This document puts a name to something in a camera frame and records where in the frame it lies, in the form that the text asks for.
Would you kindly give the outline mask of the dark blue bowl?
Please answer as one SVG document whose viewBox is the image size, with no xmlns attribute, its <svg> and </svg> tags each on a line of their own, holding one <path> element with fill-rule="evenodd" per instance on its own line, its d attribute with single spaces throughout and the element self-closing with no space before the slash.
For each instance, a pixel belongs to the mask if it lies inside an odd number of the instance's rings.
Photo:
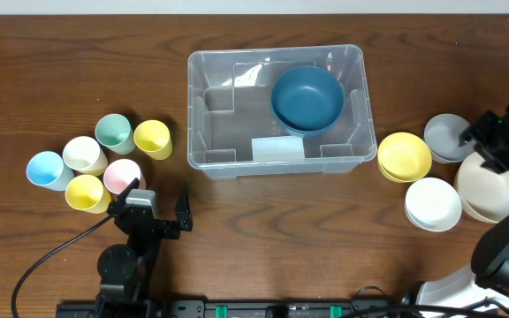
<svg viewBox="0 0 509 318">
<path fill-rule="evenodd" d="M 330 130 L 341 118 L 344 108 L 341 107 L 286 107 L 284 110 L 273 107 L 273 115 L 291 135 L 314 137 Z"/>
<path fill-rule="evenodd" d="M 271 107 L 345 107 L 345 91 L 337 78 L 323 68 L 303 65 L 284 72 L 271 92 Z"/>
</svg>

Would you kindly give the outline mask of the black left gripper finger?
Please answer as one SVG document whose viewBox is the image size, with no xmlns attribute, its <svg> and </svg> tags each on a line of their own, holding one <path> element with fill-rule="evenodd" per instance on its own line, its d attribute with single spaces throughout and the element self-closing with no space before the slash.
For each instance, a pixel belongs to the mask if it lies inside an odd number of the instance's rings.
<svg viewBox="0 0 509 318">
<path fill-rule="evenodd" d="M 187 185 L 183 186 L 175 207 L 175 215 L 181 231 L 191 231 L 194 226 L 192 211 L 189 206 L 189 192 Z"/>
<path fill-rule="evenodd" d="M 130 184 L 110 202 L 110 207 L 111 208 L 123 207 L 125 205 L 126 198 L 129 195 L 129 193 L 133 189 L 138 189 L 140 184 L 141 182 L 139 181 L 139 179 L 134 178 L 130 182 Z"/>
</svg>

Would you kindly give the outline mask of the small white bowl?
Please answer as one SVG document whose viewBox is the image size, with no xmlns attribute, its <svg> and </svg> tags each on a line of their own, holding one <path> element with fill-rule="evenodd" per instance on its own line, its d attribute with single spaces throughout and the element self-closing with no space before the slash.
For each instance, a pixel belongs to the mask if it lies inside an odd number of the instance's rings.
<svg viewBox="0 0 509 318">
<path fill-rule="evenodd" d="M 404 199 L 406 217 L 425 231 L 444 232 L 453 228 L 462 214 L 457 191 L 440 178 L 413 182 Z"/>
</svg>

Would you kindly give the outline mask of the small grey bowl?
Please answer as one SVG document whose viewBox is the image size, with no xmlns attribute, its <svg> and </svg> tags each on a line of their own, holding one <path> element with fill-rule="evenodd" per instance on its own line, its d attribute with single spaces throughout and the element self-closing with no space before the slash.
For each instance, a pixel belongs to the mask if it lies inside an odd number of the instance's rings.
<svg viewBox="0 0 509 318">
<path fill-rule="evenodd" d="M 473 144 L 460 145 L 459 136 L 470 124 L 463 117 L 444 113 L 425 126 L 423 139 L 438 163 L 460 163 L 475 152 Z"/>
</svg>

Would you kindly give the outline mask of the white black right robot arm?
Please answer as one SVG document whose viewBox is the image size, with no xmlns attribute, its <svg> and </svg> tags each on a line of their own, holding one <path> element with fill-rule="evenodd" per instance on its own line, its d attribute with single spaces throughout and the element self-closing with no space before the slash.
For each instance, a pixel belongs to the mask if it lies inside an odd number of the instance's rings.
<svg viewBox="0 0 509 318">
<path fill-rule="evenodd" d="M 474 142 L 482 168 L 509 171 L 509 105 L 499 117 L 487 111 L 460 135 Z M 438 281 L 421 285 L 385 313 L 401 317 L 509 317 L 509 215 L 487 230 L 470 265 Z"/>
</svg>

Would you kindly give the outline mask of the small yellow bowl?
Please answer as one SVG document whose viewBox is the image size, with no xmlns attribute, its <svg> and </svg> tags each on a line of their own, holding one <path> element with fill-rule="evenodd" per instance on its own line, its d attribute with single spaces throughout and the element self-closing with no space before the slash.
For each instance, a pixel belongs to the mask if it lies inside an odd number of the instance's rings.
<svg viewBox="0 0 509 318">
<path fill-rule="evenodd" d="M 432 155 L 423 139 L 409 132 L 396 132 L 380 143 L 377 162 L 381 173 L 390 181 L 409 183 L 427 176 Z"/>
</svg>

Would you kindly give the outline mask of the large cream bowl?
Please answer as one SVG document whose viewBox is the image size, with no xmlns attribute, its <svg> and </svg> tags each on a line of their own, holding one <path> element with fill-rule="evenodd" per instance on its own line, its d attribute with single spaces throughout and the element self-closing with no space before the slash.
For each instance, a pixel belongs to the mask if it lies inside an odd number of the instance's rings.
<svg viewBox="0 0 509 318">
<path fill-rule="evenodd" d="M 460 165 L 454 188 L 468 215 L 485 223 L 499 223 L 509 215 L 509 171 L 498 174 L 482 164 L 480 155 L 469 155 Z"/>
</svg>

